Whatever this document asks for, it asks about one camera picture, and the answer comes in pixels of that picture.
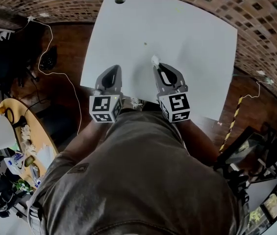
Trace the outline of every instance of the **striped tape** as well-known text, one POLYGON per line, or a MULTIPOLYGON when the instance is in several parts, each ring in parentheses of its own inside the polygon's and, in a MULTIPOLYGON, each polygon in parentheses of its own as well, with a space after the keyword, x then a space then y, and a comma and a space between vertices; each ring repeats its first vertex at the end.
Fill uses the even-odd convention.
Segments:
POLYGON ((225 146, 225 143, 226 143, 227 139, 229 138, 229 136, 231 134, 232 128, 233 128, 234 123, 235 123, 236 116, 238 114, 238 111, 240 110, 240 105, 241 105, 242 100, 243 100, 243 97, 241 96, 240 99, 238 100, 238 103, 237 103, 237 106, 236 106, 236 111, 234 113, 233 121, 232 121, 232 123, 230 125, 230 128, 229 128, 229 130, 227 132, 226 138, 223 141, 223 144, 221 145, 221 148, 220 148, 219 152, 221 152, 223 150, 223 148, 225 146))

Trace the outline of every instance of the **white desk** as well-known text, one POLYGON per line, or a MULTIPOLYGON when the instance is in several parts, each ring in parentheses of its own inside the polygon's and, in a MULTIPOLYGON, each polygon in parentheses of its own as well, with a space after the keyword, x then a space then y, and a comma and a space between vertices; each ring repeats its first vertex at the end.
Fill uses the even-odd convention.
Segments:
POLYGON ((232 79, 237 30, 178 0, 104 0, 87 49, 80 84, 95 86, 112 65, 122 68, 124 95, 156 102, 151 65, 179 70, 192 111, 219 120, 232 79))

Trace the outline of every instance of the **gray t-shirt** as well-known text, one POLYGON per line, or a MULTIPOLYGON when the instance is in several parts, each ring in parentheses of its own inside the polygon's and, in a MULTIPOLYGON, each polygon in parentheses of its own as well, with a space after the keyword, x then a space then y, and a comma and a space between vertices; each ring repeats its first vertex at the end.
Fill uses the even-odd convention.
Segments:
POLYGON ((34 193, 43 234, 227 235, 238 203, 222 176, 191 157, 173 125, 121 114, 105 141, 75 164, 60 153, 34 193))

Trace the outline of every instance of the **white table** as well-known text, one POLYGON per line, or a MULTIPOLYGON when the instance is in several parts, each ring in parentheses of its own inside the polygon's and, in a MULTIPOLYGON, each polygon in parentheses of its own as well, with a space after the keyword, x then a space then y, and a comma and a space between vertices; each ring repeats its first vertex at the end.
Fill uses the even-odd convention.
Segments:
POLYGON ((80 84, 95 86, 112 65, 122 68, 122 92, 157 102, 151 57, 179 70, 192 111, 219 120, 232 79, 237 30, 178 0, 104 0, 87 49, 80 84))

